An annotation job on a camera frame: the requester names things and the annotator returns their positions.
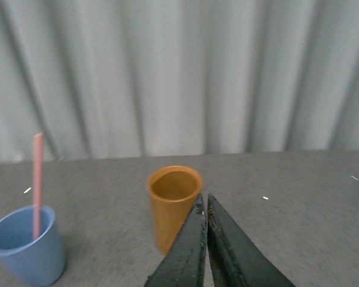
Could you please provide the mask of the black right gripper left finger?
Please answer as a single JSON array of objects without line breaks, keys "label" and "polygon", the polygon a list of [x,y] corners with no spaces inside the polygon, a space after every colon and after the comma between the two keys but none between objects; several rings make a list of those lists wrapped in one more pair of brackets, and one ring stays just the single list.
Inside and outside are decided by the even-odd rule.
[{"label": "black right gripper left finger", "polygon": [[199,194],[169,252],[144,285],[203,286],[207,232],[203,196]]}]

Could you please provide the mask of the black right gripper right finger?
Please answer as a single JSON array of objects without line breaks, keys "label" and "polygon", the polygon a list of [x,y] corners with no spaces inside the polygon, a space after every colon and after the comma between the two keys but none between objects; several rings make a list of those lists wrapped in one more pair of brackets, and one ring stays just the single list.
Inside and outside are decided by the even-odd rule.
[{"label": "black right gripper right finger", "polygon": [[208,195],[209,261],[215,286],[293,286],[253,244],[218,200]]}]

